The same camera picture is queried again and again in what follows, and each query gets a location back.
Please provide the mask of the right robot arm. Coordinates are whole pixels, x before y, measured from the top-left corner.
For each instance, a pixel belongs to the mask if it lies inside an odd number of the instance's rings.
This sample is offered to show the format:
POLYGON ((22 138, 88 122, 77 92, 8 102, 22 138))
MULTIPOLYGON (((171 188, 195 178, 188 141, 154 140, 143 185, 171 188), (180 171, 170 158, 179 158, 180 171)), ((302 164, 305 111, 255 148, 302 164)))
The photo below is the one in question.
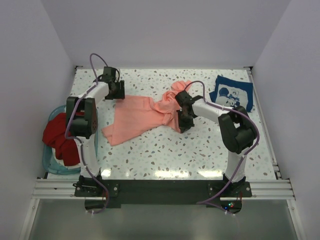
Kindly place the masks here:
POLYGON ((194 127, 194 119, 203 117, 218 124, 224 146, 228 150, 227 167, 223 177, 223 192, 230 197, 240 190, 240 182, 246 180, 245 163, 248 153, 256 147, 260 134, 246 109, 225 107, 202 96, 190 96, 185 90, 175 96, 180 109, 177 111, 178 128, 181 133, 194 127))

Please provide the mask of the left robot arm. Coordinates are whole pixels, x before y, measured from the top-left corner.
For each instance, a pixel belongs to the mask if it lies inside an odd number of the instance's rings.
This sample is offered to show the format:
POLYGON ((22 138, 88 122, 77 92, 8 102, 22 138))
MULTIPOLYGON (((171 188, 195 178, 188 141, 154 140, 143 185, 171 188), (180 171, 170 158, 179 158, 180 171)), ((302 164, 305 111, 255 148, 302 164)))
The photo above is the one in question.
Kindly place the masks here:
POLYGON ((125 82, 120 80, 119 70, 110 66, 105 66, 102 75, 82 94, 67 98, 65 138, 76 143, 82 177, 97 178, 101 174, 95 148, 97 104, 103 100, 124 98, 125 82))

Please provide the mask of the salmon pink t-shirt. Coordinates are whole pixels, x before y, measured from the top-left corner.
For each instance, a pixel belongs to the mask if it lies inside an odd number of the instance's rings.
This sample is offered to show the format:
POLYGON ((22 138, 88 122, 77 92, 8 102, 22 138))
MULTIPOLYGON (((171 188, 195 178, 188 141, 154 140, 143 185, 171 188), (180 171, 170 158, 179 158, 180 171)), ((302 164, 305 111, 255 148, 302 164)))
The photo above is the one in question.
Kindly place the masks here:
POLYGON ((180 133, 177 113, 180 106, 175 96, 188 90, 190 83, 190 80, 174 82, 171 90, 166 91, 159 101, 138 95, 127 95, 125 99, 117 100, 113 124, 101 129, 103 136, 111 146, 117 146, 159 126, 167 126, 180 133))

